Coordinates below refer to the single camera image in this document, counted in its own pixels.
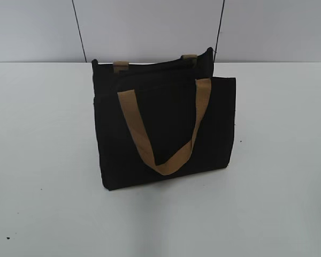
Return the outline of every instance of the tote bag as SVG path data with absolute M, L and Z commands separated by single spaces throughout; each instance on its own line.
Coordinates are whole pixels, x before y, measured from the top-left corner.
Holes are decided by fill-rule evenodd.
M 102 71 L 93 63 L 95 129 L 108 190 L 227 167 L 235 78 L 211 77 L 212 58 L 203 59 L 118 72 L 113 64 Z

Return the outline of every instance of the black fabric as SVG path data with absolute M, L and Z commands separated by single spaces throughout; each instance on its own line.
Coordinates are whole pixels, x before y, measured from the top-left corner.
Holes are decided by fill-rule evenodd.
M 196 79 L 210 78 L 213 76 L 213 49 L 210 47 L 207 51 L 197 57 L 196 64 L 192 59 L 179 58 L 165 63 L 156 63 L 148 65 L 130 64 L 128 71 L 120 71 L 118 74 L 113 72 L 112 64 L 99 64 L 96 59 L 92 62 L 93 82 L 95 95 L 107 94 L 116 91 L 116 85 L 123 77 L 129 77 L 136 74 L 145 74 L 160 72 L 162 76 L 168 77 L 168 71 L 191 70 Z
M 93 77 L 98 77 L 97 72 L 102 71 L 94 69 Z M 171 175 L 162 176 L 143 163 L 125 122 L 117 92 L 135 89 L 156 164 L 164 163 L 191 139 L 196 118 L 196 76 L 192 67 L 137 72 L 117 79 L 106 93 L 95 94 L 95 129 L 102 181 L 107 189 L 227 167 L 234 141 L 235 78 L 211 78 L 210 101 L 192 156 Z M 94 80 L 94 86 L 96 92 L 103 92 L 98 87 L 105 87 L 105 83 Z

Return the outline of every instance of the tan strap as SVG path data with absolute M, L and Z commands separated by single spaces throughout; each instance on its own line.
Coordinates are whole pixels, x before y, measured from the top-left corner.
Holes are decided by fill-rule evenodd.
M 197 55 L 182 55 L 181 58 L 183 60 L 192 59 L 194 65 L 196 65 L 196 63 L 197 63 Z
M 113 62 L 114 73 L 119 73 L 120 71 L 128 71 L 128 62 L 126 61 L 116 61 Z
M 128 129 L 143 162 L 162 175 L 170 175 L 179 170 L 192 155 L 194 143 L 201 120 L 207 109 L 211 92 L 211 80 L 196 81 L 196 122 L 192 138 L 165 163 L 156 165 L 154 152 L 146 133 L 134 90 L 118 92 L 121 109 Z

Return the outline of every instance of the tan handle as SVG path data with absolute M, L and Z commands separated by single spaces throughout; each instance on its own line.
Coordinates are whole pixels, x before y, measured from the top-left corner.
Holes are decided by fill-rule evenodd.
M 120 106 L 124 113 L 128 129 L 140 157 L 147 166 L 164 176 L 173 174 L 189 160 L 194 148 L 198 128 L 209 103 L 210 92 L 210 79 L 200 79 L 196 81 L 196 122 L 192 138 L 161 165 L 156 165 L 155 163 L 154 152 L 152 151 L 152 146 L 139 112 L 134 90 L 118 93 Z
M 113 72 L 119 73 L 120 71 L 128 71 L 129 63 L 126 61 L 113 62 Z

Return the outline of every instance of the dark vertical line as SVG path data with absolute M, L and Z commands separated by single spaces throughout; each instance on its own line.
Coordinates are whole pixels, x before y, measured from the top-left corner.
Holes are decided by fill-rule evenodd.
M 218 30 L 218 35 L 216 37 L 215 52 L 214 52 L 214 62 L 215 62 L 215 58 L 216 58 L 216 53 L 218 51 L 218 42 L 219 42 L 219 35 L 220 35 L 220 29 L 221 29 L 221 21 L 223 20 L 224 8 L 225 8 L 225 0 L 223 0 L 223 7 L 221 9 L 219 30 Z
M 77 29 L 79 30 L 79 35 L 80 35 L 80 40 L 81 40 L 83 55 L 85 56 L 85 61 L 87 62 L 86 52 L 85 52 L 85 48 L 83 47 L 83 41 L 82 41 L 82 36 L 81 36 L 81 31 L 80 31 L 80 26 L 79 26 L 79 20 L 77 19 L 77 14 L 76 14 L 76 9 L 75 9 L 74 0 L 71 0 L 71 2 L 73 3 L 74 13 L 75 13 L 75 18 L 76 18 L 76 23 L 77 23 Z

